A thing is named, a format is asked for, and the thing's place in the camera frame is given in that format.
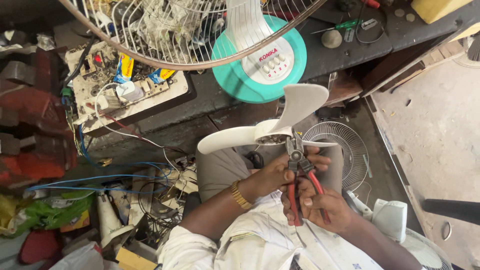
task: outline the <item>green screwdriver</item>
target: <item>green screwdriver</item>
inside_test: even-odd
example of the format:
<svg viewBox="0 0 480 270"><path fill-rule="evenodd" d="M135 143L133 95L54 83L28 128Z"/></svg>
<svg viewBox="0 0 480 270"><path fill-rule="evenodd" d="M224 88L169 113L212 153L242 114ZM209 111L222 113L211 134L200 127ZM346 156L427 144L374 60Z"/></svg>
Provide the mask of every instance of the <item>green screwdriver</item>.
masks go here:
<svg viewBox="0 0 480 270"><path fill-rule="evenodd" d="M355 19L355 20L351 20L351 21L341 23L339 25L335 25L335 27L320 30L320 31L313 32L313 33L310 33L310 34L316 34L316 33L320 33L320 32L323 32L323 31L334 30L334 29L338 30L338 29L342 29L342 28L351 28L351 27L356 26L357 24L361 24L361 23L363 23L363 20L360 20L360 22L359 22L358 19Z"/></svg>

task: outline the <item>white fan blade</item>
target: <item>white fan blade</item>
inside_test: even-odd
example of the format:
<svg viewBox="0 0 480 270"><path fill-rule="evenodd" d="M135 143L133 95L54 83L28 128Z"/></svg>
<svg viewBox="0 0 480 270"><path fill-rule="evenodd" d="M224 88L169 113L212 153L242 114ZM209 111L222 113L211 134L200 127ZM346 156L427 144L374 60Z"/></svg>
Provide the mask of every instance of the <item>white fan blade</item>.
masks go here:
<svg viewBox="0 0 480 270"><path fill-rule="evenodd" d="M228 147L254 145L255 129L255 126L240 126L220 130L203 138L198 143L198 150L207 155Z"/></svg>
<svg viewBox="0 0 480 270"><path fill-rule="evenodd" d="M329 147L336 146L338 143L323 143L323 142L311 142L311 141L302 141L303 146L315 146L315 147Z"/></svg>
<svg viewBox="0 0 480 270"><path fill-rule="evenodd" d="M270 132L295 125L320 108L328 99L327 88L320 85L286 85L283 90L285 109Z"/></svg>

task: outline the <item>gold wristwatch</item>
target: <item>gold wristwatch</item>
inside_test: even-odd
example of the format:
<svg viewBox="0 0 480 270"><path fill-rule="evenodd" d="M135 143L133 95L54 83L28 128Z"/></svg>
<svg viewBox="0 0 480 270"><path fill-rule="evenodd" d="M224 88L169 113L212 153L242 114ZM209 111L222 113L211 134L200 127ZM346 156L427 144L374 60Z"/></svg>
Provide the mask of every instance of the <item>gold wristwatch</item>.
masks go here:
<svg viewBox="0 0 480 270"><path fill-rule="evenodd" d="M252 204L249 203L246 199L244 199L242 197L242 195L240 194L240 191L239 191L239 188L238 188L238 183L239 182L240 182L240 180L237 180L237 181L233 182L233 184L232 184L232 195L235 198L235 200L238 202L238 204L240 204L240 206L243 209L248 210L252 207Z"/></svg>

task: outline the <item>sleeve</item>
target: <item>sleeve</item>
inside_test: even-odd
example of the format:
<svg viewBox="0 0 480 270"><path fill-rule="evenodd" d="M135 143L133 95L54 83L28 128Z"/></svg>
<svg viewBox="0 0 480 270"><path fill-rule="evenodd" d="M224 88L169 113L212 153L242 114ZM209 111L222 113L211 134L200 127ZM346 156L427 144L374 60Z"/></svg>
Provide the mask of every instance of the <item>sleeve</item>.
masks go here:
<svg viewBox="0 0 480 270"><path fill-rule="evenodd" d="M209 270L214 268L217 253L214 241L200 234L176 226L158 256L165 270Z"/></svg>

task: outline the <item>red-handled pliers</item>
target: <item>red-handled pliers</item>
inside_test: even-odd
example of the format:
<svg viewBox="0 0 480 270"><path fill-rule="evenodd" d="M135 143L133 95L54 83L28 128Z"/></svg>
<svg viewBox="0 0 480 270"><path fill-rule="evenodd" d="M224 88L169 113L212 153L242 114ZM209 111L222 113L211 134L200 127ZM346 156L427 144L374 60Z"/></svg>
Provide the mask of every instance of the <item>red-handled pliers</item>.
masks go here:
<svg viewBox="0 0 480 270"><path fill-rule="evenodd" d="M295 174L295 180L293 183L288 185L288 200L290 201L291 208L293 213L295 214L294 224L295 226L302 226L303 220L299 218L299 210L300 210L300 203L297 200L297 172L298 172L298 165L302 168L305 172L305 176L308 180L313 184L315 188L316 194L324 194L324 189L322 185L315 177L313 173L313 169L315 168L314 165L304 156L303 154L303 143L299 136L299 134L292 128L293 137L288 137L285 145L287 147L287 153L290 156L290 160L288 161L288 169L293 171ZM328 217L328 212L325 209L320 209L320 213L322 214L322 218L325 224L330 224L330 218Z"/></svg>

